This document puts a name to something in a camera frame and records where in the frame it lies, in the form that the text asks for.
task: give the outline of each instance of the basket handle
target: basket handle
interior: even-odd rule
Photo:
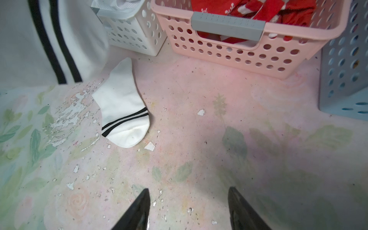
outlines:
[[[265,21],[194,12],[192,28],[196,31],[220,34],[234,38],[259,41]]]

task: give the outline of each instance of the white cloth with black stripes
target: white cloth with black stripes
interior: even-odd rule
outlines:
[[[104,137],[123,148],[144,138],[149,128],[148,110],[135,87],[130,58],[111,71],[92,97],[101,108]]]
[[[105,29],[84,0],[4,0],[0,87],[90,81],[109,50]]]

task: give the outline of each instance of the white plastic basket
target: white plastic basket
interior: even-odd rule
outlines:
[[[156,56],[167,35],[162,30],[150,0],[142,0],[130,13],[100,9],[97,16],[109,36],[109,43],[124,49]]]

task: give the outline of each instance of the pink floral floor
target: pink floral floor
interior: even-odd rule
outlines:
[[[91,95],[127,56],[151,126],[123,149]],[[230,229],[230,186],[273,229],[368,229],[368,125],[318,110],[319,65],[281,81],[166,42],[112,47],[93,82],[0,91],[1,229],[110,229],[143,188],[149,229]]]

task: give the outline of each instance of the black stripe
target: black stripe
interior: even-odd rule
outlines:
[[[114,123],[115,123],[115,122],[117,122],[117,121],[120,121],[120,120],[122,120],[122,119],[125,119],[125,118],[128,118],[128,117],[132,117],[132,116],[135,116],[135,115],[138,115],[138,114],[140,114],[140,113],[143,113],[144,111],[147,111],[147,108],[146,108],[146,107],[144,107],[143,109],[141,109],[140,111],[138,111],[138,112],[136,112],[136,113],[133,113],[133,114],[131,114],[131,115],[128,115],[128,116],[126,116],[126,117],[119,118],[119,119],[117,119],[117,120],[115,120],[115,121],[112,121],[112,122],[108,123],[107,125],[105,125],[104,127],[102,127],[102,130],[106,129],[107,127],[109,127],[110,125],[114,124]]]
[[[117,126],[121,125],[122,123],[126,122],[126,121],[130,121],[130,120],[133,120],[133,119],[136,119],[136,118],[140,118],[140,117],[145,117],[145,116],[148,116],[148,112],[145,113],[145,114],[142,114],[142,115],[139,115],[137,117],[132,117],[132,118],[129,118],[129,119],[126,119],[124,121],[121,121],[113,126],[111,126],[109,129],[107,129],[102,135],[104,137],[106,137],[114,128],[116,128]]]
[[[65,57],[66,62],[68,63],[71,74],[73,75],[74,82],[82,82],[81,75],[78,71],[77,66],[75,65],[74,59],[71,56],[67,45],[65,44],[63,33],[61,32],[60,22],[59,22],[59,8],[58,8],[58,0],[49,0],[50,1],[50,11],[51,11],[51,20],[52,26],[54,27],[54,32],[59,42],[60,49]]]
[[[47,36],[46,29],[42,21],[40,4],[38,0],[28,0],[28,7],[32,15],[33,24],[35,25],[38,37],[42,43],[43,50],[45,51],[51,67],[55,72],[57,82],[59,84],[66,84],[67,81],[65,79],[63,70],[60,67],[59,61],[56,58],[54,50],[52,49],[49,37]]]

